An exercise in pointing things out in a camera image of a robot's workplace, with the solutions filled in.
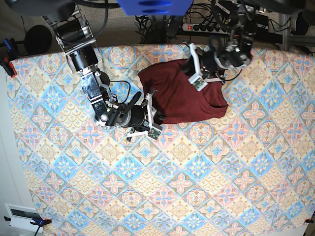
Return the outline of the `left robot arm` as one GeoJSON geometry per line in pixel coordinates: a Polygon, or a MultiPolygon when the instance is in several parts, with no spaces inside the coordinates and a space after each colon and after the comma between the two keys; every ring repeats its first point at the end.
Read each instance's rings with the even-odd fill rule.
{"type": "Polygon", "coordinates": [[[231,69],[243,69],[252,61],[251,49],[257,30],[257,7],[248,5],[243,0],[233,0],[228,8],[228,18],[220,16],[219,1],[211,1],[212,15],[222,29],[228,33],[228,41],[222,45],[219,38],[209,36],[209,50],[204,51],[193,43],[185,43],[190,57],[183,65],[182,71],[189,77],[188,82],[197,91],[209,83],[228,81],[224,72],[231,69]]]}

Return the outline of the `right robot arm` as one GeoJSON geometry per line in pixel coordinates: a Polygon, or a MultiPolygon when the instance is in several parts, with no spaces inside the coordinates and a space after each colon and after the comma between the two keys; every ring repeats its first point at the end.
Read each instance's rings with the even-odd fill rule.
{"type": "Polygon", "coordinates": [[[80,6],[104,9],[103,26],[106,26],[108,11],[120,8],[118,3],[88,0],[7,0],[5,3],[21,15],[41,16],[54,31],[71,71],[81,77],[82,90],[93,107],[98,126],[129,128],[125,134],[128,141],[141,135],[158,139],[162,132],[158,122],[164,116],[152,106],[155,90],[145,94],[140,105],[137,102],[141,92],[137,92],[129,102],[117,100],[110,89],[111,80],[98,68],[93,48],[98,35],[92,33],[80,9],[80,6]]]}

